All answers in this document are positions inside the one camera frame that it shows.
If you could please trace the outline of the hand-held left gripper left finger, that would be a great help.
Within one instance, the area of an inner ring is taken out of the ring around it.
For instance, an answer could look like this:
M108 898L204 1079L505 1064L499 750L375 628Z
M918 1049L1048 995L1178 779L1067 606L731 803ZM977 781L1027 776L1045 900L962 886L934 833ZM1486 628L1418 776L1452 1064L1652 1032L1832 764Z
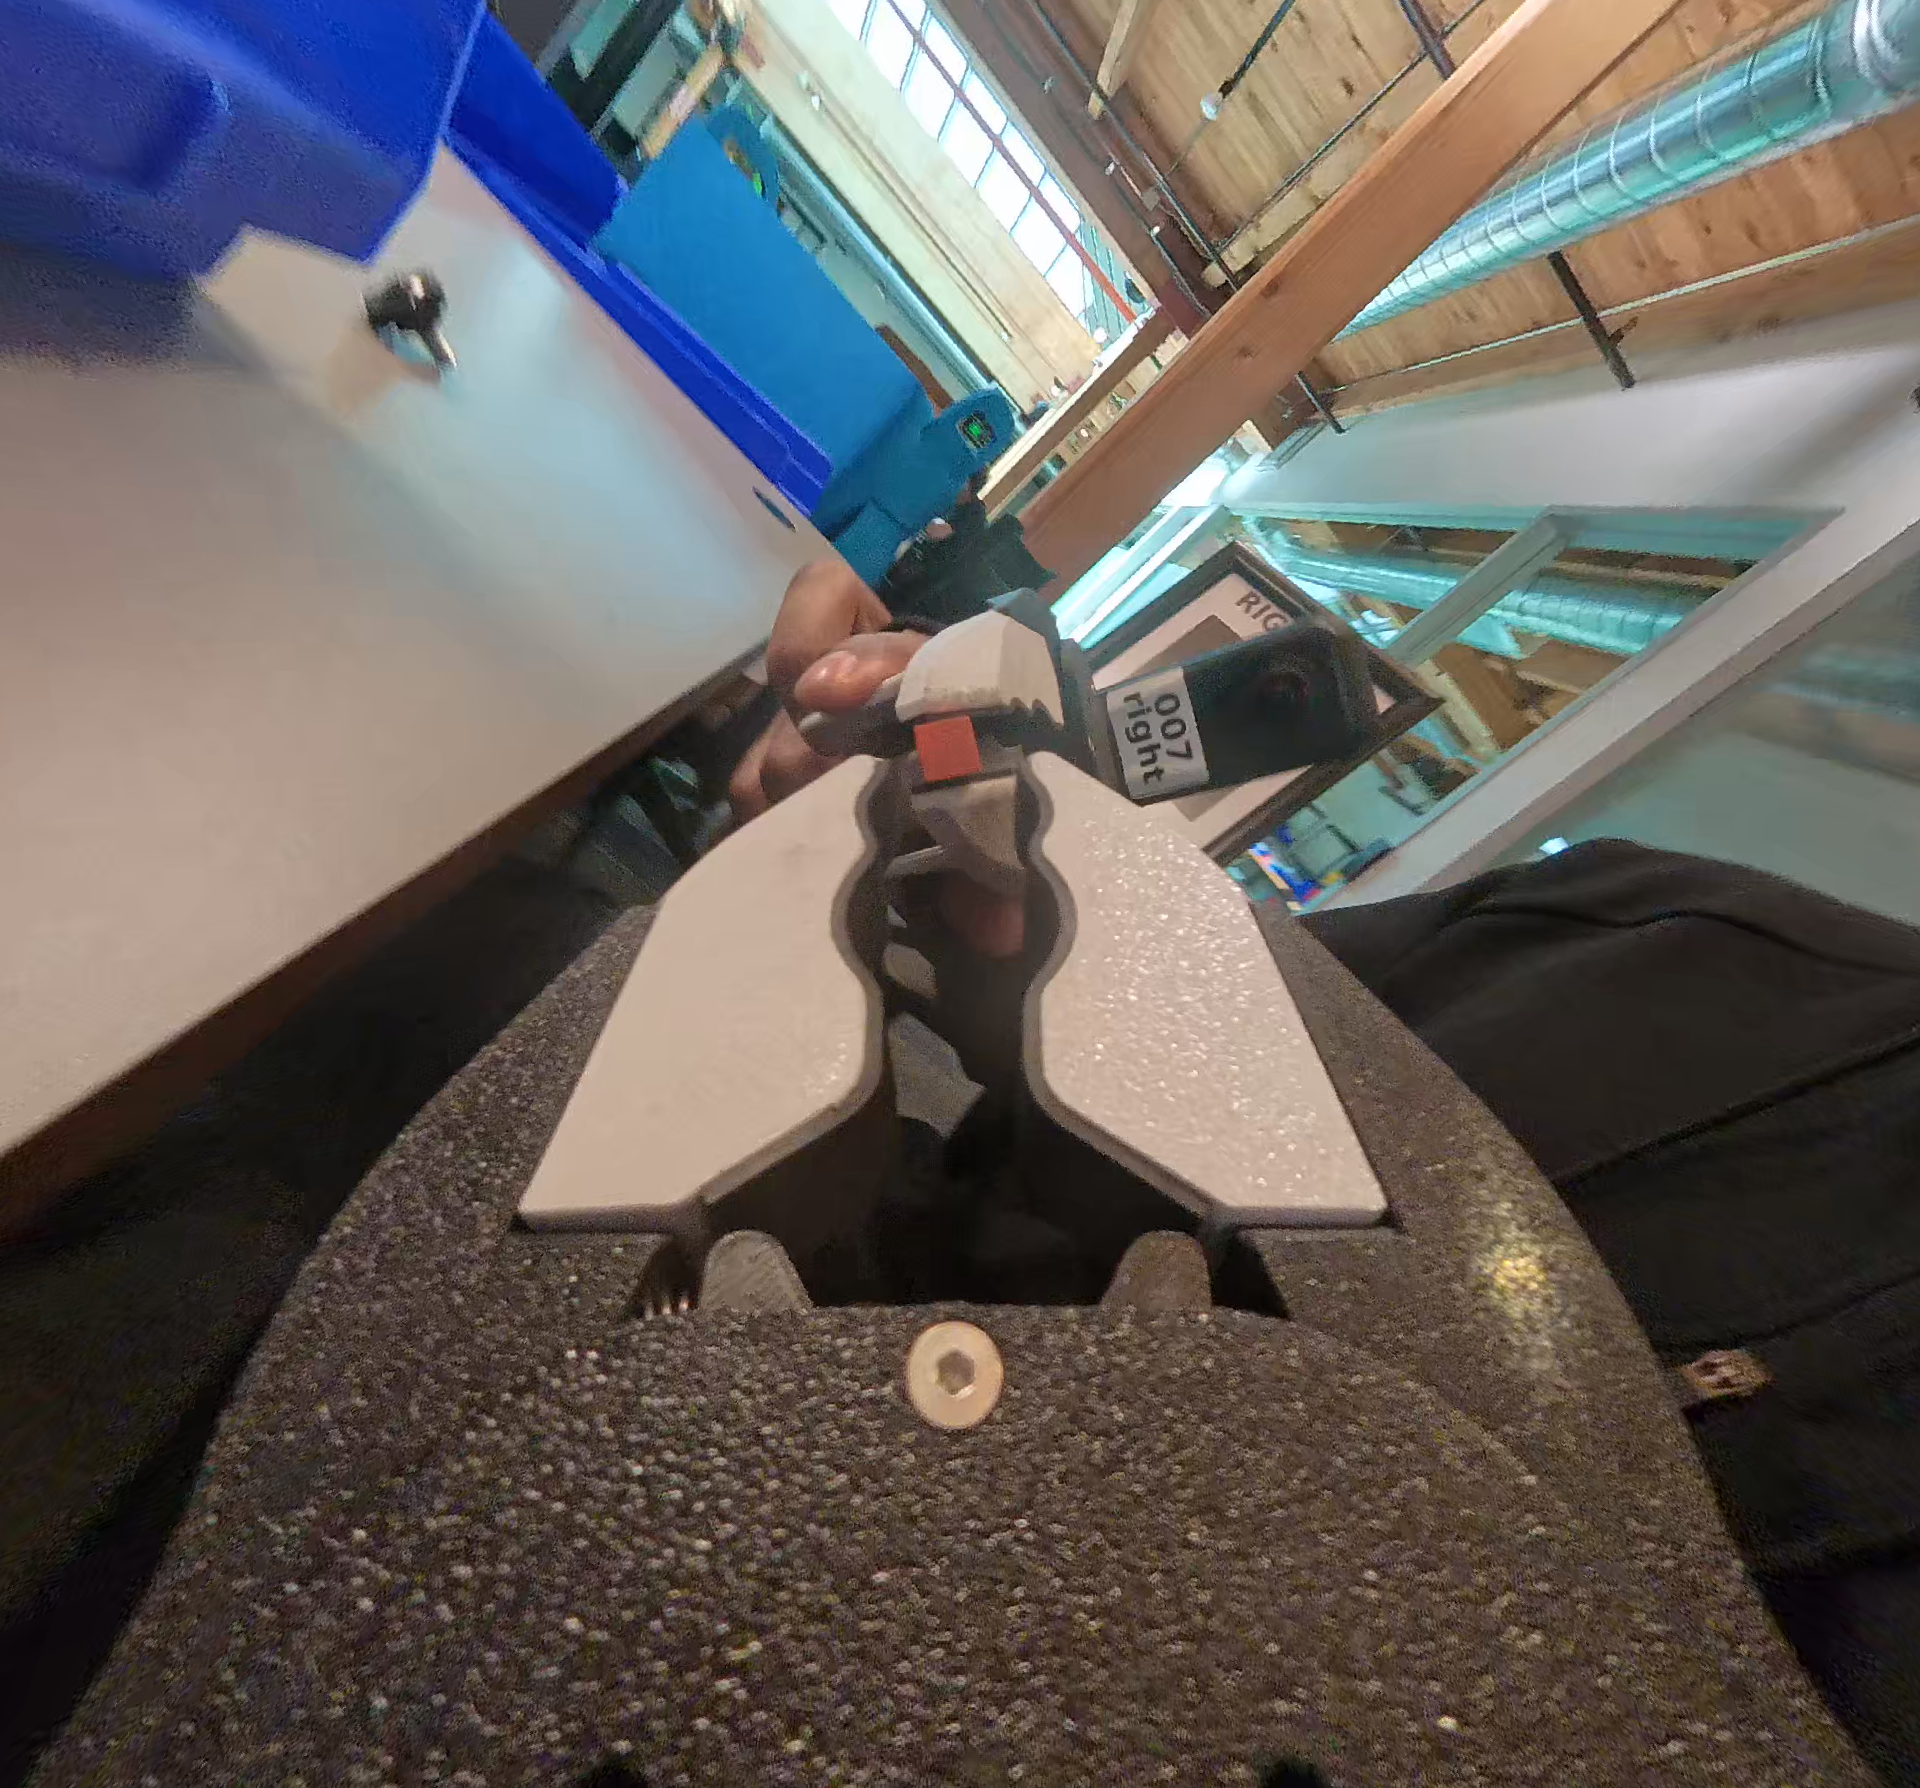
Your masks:
M851 1239L897 1151L887 767L850 760L660 900L517 1225Z

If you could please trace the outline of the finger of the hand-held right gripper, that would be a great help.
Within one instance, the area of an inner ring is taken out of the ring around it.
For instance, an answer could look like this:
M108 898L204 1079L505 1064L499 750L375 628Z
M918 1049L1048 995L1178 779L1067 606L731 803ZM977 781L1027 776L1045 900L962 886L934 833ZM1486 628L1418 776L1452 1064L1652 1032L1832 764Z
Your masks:
M945 783L912 783L908 805L925 836L925 848L905 858L909 870L1027 868L1021 764Z
M1048 614L988 610L945 627L858 710L804 718L801 743L821 757L897 760L918 729L948 721L981 727L997 743L1062 733L1062 646Z

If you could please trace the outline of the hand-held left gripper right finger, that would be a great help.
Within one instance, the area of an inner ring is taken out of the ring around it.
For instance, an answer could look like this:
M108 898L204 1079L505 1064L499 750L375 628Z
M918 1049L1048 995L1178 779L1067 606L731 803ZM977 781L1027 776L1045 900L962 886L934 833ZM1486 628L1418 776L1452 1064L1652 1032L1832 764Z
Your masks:
M1371 1229L1388 1198L1252 905L1057 754L1027 764L1057 941L1024 1002L1044 1113L1204 1226Z

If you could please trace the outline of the large blue plastic bin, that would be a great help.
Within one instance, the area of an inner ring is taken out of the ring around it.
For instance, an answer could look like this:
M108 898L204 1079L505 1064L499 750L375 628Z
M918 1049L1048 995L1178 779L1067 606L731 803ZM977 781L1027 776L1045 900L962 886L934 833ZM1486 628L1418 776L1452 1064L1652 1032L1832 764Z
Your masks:
M442 144L804 519L829 466L594 250L624 183L487 0L2 0L2 241L160 284L370 263Z

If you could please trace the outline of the framed marker sign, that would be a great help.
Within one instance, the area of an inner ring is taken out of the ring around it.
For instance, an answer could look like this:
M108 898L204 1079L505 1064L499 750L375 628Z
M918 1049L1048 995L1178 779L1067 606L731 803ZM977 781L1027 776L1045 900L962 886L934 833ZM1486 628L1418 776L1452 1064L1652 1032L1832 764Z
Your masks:
M1190 573L1157 573L1151 584L1157 588L1154 598L1131 598L1124 624L1081 643L1099 689L1157 666L1259 637L1284 620L1324 624L1362 637L1371 653L1378 689L1378 724L1366 750L1302 772L1270 776L1241 789L1165 801L1154 815L1157 823L1197 846L1214 864L1228 868L1270 836L1293 846L1290 823L1312 815L1320 798L1359 767L1387 760L1392 786L1405 783L1405 772L1396 767L1396 743L1436 718L1441 697L1381 653L1366 635L1241 542L1223 547Z

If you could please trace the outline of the light blue panel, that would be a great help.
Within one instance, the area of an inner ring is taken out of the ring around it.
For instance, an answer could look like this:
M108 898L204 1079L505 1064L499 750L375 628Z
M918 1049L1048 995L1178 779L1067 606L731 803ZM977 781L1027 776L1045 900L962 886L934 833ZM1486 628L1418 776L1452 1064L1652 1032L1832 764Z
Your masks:
M781 167L727 107L685 119L593 248L645 285L752 397L826 459L801 494L815 533L878 588L930 519L897 457L933 421L925 386L781 223Z

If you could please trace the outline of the small black metal part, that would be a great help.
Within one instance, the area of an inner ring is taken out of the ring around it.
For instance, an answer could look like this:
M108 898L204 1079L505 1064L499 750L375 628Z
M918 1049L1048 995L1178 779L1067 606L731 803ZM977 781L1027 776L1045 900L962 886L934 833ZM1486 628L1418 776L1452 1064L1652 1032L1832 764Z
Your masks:
M370 335L381 342L411 342L439 375L456 372L456 356L445 335L447 295L438 274L411 270L362 296L362 317Z

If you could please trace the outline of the wooden post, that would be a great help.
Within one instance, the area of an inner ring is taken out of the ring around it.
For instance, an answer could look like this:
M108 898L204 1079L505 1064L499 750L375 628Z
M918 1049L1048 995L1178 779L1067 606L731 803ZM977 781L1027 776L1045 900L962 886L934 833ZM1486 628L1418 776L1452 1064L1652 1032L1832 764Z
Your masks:
M1057 602L1684 0L1522 0L1024 519Z

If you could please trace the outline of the spiral metal duct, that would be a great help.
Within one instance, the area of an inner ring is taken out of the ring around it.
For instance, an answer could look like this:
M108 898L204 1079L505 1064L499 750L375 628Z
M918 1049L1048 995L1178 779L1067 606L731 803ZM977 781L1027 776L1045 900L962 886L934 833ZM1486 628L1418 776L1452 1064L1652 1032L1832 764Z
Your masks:
M1822 0L1504 177L1341 331L1359 335L1918 102L1918 0Z

